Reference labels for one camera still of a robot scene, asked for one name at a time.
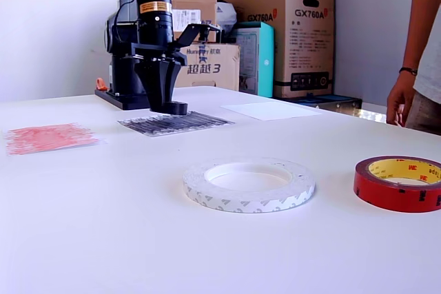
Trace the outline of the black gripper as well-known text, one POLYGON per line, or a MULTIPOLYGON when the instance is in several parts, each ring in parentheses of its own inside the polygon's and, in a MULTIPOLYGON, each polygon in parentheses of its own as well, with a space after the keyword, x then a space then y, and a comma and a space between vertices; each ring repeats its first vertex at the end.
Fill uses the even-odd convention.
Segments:
POLYGON ((187 57, 174 44, 171 21, 137 20, 136 28, 137 42, 130 45, 131 56, 143 60, 161 57, 173 60, 168 66, 167 74, 164 61, 140 61, 134 66, 147 95, 150 109, 164 110, 164 103, 172 102, 177 76, 181 66, 187 65, 187 57))

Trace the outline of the person's right hand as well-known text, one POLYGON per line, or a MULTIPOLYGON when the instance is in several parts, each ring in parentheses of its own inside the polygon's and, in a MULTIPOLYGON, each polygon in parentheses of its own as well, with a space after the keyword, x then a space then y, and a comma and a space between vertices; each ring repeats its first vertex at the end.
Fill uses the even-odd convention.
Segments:
POLYGON ((387 98, 387 124, 404 127, 409 115, 415 90, 416 77, 410 72, 401 72, 387 98))

